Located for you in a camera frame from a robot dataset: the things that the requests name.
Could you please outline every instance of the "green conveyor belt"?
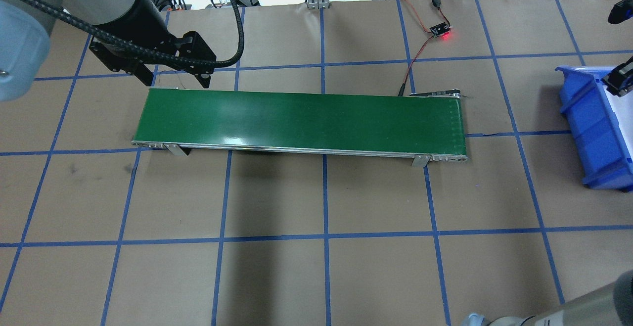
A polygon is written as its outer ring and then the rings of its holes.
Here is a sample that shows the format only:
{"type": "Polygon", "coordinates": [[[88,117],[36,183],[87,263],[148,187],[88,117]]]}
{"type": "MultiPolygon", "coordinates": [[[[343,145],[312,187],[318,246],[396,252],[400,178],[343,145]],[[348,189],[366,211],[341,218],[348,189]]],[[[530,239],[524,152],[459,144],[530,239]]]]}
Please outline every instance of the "green conveyor belt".
{"type": "Polygon", "coordinates": [[[133,144],[466,158],[452,97],[151,88],[133,144]]]}

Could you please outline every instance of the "conveyor belt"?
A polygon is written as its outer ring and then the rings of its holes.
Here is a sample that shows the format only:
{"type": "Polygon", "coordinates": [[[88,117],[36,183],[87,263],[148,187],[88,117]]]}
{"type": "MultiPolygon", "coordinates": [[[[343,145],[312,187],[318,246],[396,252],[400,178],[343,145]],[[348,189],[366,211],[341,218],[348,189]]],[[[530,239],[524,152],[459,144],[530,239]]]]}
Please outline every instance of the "conveyor belt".
{"type": "Polygon", "coordinates": [[[459,98],[151,88],[134,145],[465,161],[459,98]]]}

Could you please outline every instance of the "tiled table surface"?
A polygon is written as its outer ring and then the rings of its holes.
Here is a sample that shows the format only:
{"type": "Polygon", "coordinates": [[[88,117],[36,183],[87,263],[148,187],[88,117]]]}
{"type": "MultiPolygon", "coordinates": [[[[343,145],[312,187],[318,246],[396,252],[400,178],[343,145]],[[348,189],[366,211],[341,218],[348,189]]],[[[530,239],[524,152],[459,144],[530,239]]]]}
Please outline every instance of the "tiled table surface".
{"type": "MultiPolygon", "coordinates": [[[[472,159],[425,169],[133,148],[147,88],[58,23],[32,89],[0,104],[0,325],[458,325],[613,281],[633,266],[633,195],[581,185],[553,70],[633,54],[631,24],[606,22],[617,1],[443,0],[454,31],[407,89],[462,90],[472,159]]],[[[211,90],[397,94],[425,39],[396,0],[242,17],[244,56],[211,90]]],[[[235,49],[230,11],[167,20],[235,49]]]]}

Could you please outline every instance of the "red wire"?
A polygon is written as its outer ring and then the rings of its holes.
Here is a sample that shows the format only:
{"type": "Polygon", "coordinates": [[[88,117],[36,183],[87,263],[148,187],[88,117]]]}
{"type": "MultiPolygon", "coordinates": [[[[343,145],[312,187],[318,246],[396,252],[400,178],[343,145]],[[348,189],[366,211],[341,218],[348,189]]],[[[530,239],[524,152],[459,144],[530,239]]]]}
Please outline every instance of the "red wire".
{"type": "Polygon", "coordinates": [[[425,46],[427,46],[427,44],[430,42],[430,40],[432,40],[434,37],[430,37],[429,39],[427,39],[424,44],[422,44],[422,47],[420,48],[420,50],[418,51],[418,54],[415,54],[415,57],[413,58],[413,60],[411,60],[411,64],[409,64],[409,67],[407,68],[407,74],[405,75],[405,79],[402,81],[402,84],[407,84],[407,80],[409,79],[409,73],[411,72],[411,67],[413,66],[413,63],[418,60],[418,57],[420,56],[420,54],[422,53],[422,51],[424,50],[425,46]]]}
{"type": "Polygon", "coordinates": [[[413,7],[413,4],[411,4],[411,2],[409,0],[403,0],[405,2],[407,2],[407,4],[409,4],[409,6],[411,6],[411,9],[413,10],[413,13],[415,14],[415,17],[418,19],[418,22],[420,23],[420,25],[422,26],[422,29],[427,32],[427,33],[431,33],[431,31],[429,31],[429,29],[427,29],[424,26],[424,23],[422,23],[422,20],[420,19],[420,15],[418,14],[418,11],[415,10],[415,8],[413,7]]]}

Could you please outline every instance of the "blue crate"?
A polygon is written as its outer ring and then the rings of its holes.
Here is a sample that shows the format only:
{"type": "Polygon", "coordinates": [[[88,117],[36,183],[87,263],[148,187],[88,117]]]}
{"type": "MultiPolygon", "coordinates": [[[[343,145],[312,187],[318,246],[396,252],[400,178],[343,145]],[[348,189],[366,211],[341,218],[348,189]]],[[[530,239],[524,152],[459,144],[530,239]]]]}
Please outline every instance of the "blue crate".
{"type": "MultiPolygon", "coordinates": [[[[567,116],[583,162],[586,175],[583,184],[590,188],[633,191],[631,153],[607,97],[610,93],[600,81],[612,69],[557,67],[557,71],[565,74],[565,84],[560,91],[563,101],[560,112],[567,116]]],[[[633,112],[633,105],[628,109],[633,112]]]]}

